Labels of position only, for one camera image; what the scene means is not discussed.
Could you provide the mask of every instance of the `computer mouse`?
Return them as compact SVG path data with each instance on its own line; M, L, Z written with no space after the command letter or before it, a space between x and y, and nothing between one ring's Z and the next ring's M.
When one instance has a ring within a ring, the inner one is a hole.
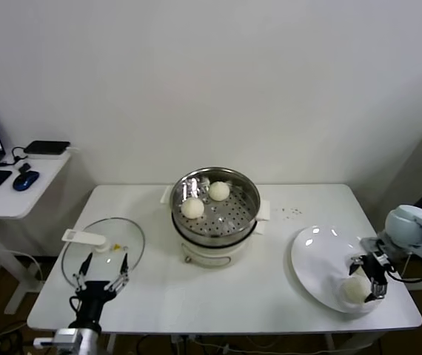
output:
M12 187L16 191L25 191L32 184L38 179L40 176L39 172L34 172L33 170L29 170L28 172L24 172L20 174L12 183Z

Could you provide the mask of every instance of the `white desk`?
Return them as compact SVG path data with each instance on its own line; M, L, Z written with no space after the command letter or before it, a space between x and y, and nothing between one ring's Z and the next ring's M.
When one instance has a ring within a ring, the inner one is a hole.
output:
M0 167L0 170L13 171L12 175L0 185L0 220L20 219L25 217L35 206L47 187L51 184L61 168L70 159L70 153L65 152L56 159L26 159L32 170L40 173L37 181L26 191L17 192L12 187L12 182L19 175L12 166ZM18 281L19 286L5 308L6 314L14 314L27 292L39 292L42 284L32 276L36 267L26 269L10 253L1 251L4 246L0 243L0 266L9 271Z
M287 267L296 234L315 224L335 225L357 237L375 232L345 185L258 186L271 203L265 235L252 236L249 251L229 268L186 264L170 210L159 203L165 186L98 186L76 229L105 217L126 217L145 233L144 256L130 282L101 316L105 333L294 334L389 331L422 323L409 292L389 280L386 299L370 314L355 317L320 304ZM292 212L298 208L302 214ZM74 319L73 288L61 274L60 258L28 317L31 328L54 330ZM377 335L360 336L360 345Z

